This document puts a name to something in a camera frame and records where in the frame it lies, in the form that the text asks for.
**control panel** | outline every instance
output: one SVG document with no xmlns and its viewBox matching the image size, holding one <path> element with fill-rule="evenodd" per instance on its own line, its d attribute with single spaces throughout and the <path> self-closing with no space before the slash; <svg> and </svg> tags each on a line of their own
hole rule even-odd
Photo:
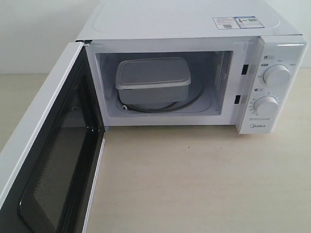
<svg viewBox="0 0 311 233">
<path fill-rule="evenodd" d="M 257 69 L 244 91 L 240 133 L 270 133 L 274 129 L 306 47 L 306 40 L 299 35 L 259 39 Z"/>
</svg>

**container lid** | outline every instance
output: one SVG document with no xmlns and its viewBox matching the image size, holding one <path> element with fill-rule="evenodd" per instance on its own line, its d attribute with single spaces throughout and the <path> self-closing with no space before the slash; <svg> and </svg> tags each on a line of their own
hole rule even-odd
<svg viewBox="0 0 311 233">
<path fill-rule="evenodd" d="M 180 57 L 124 61 L 119 64 L 116 76 L 119 90 L 186 86 L 190 83 L 188 64 Z"/>
</svg>

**white wall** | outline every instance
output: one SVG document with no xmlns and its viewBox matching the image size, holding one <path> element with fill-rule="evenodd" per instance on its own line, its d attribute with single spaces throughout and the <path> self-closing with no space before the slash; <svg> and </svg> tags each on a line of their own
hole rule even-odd
<svg viewBox="0 0 311 233">
<path fill-rule="evenodd" d="M 310 0 L 266 0 L 311 41 Z M 0 0 L 0 74 L 49 73 L 99 0 Z M 311 67 L 311 46 L 303 63 Z"/>
</svg>

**microwave top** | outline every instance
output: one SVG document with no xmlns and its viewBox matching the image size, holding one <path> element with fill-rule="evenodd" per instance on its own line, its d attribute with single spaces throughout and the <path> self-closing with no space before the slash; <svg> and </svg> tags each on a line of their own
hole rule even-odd
<svg viewBox="0 0 311 233">
<path fill-rule="evenodd" d="M 263 0 L 103 0 L 77 40 L 300 34 Z"/>
</svg>

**beige tabletop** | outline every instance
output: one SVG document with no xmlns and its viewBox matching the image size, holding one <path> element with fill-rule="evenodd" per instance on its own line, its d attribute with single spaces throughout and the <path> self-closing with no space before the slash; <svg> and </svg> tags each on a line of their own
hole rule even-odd
<svg viewBox="0 0 311 233">
<path fill-rule="evenodd" d="M 310 74 L 299 72 L 272 134 L 112 127 L 86 232 L 311 232 Z M 44 77 L 0 77 L 0 149 Z"/>
</svg>

